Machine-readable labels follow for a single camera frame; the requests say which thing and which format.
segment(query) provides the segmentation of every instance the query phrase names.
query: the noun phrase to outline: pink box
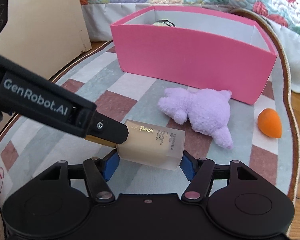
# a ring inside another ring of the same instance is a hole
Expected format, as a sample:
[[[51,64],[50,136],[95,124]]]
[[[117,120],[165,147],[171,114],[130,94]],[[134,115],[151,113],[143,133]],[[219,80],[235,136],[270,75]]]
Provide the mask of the pink box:
[[[176,27],[152,25],[167,19]],[[111,25],[120,68],[254,104],[277,52],[253,20],[188,6],[151,6]]]

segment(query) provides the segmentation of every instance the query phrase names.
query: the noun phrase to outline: plush toy leg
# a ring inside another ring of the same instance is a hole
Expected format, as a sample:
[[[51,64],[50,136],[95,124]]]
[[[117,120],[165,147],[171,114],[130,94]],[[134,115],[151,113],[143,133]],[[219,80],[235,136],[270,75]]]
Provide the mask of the plush toy leg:
[[[232,149],[233,142],[227,126],[216,130],[214,133],[211,134],[211,136],[213,137],[213,140],[217,145],[223,148]]]
[[[185,123],[185,121],[187,121],[188,119],[188,115],[185,111],[183,110],[178,110],[175,112],[174,116],[173,116],[173,120],[180,125],[183,125]]]

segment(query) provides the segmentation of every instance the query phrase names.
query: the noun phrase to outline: rug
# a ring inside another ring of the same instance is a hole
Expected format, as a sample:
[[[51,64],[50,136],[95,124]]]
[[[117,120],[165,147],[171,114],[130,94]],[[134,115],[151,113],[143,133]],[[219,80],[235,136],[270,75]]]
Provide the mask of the rug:
[[[281,50],[269,25],[255,14],[239,10],[234,13],[258,20],[266,28],[279,51],[273,71],[262,95],[253,106],[230,100],[228,124],[234,148],[222,149],[212,138],[192,131],[190,123],[180,126],[163,114],[157,102],[167,87],[184,85],[145,76],[124,73],[119,67],[112,42],[91,52],[66,68],[53,80],[56,84],[97,104],[97,110],[119,122],[132,119],[186,131],[185,150],[195,158],[207,157],[217,164],[231,160],[245,163],[294,201],[300,165],[298,127],[290,105],[290,72],[285,53]],[[256,126],[258,114],[265,108],[275,109],[282,121],[282,137],[272,139]],[[0,135],[0,204],[33,177],[59,160],[79,164],[93,156],[103,158],[112,149],[82,138],[16,116]],[[108,182],[116,196],[128,194],[183,193],[189,184],[181,169],[162,170],[125,160]],[[84,182],[71,181],[86,194]],[[211,192],[226,186],[215,180]]]

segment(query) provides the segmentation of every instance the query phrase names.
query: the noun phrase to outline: blue gripper pad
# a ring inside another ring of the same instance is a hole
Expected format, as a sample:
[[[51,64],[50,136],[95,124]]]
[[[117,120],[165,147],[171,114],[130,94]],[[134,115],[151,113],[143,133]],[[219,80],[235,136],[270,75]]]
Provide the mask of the blue gripper pad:
[[[104,168],[102,171],[102,176],[106,181],[109,181],[114,174],[115,170],[119,166],[120,162],[120,157],[118,155],[117,151],[109,153],[105,158],[104,158]]]
[[[182,156],[182,160],[180,163],[180,168],[183,171],[184,175],[186,176],[186,178],[191,181],[193,179],[193,177],[195,176],[195,171],[193,169],[193,164],[191,162],[191,160],[189,160],[186,155]]]

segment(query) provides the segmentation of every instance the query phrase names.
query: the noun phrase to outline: beauty blender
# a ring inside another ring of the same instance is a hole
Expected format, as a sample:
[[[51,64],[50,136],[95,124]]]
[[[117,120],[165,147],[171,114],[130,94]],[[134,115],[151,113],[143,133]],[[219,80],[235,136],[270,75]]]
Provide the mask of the beauty blender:
[[[270,108],[263,110],[258,116],[258,127],[261,132],[272,138],[281,138],[282,125],[278,113]]]

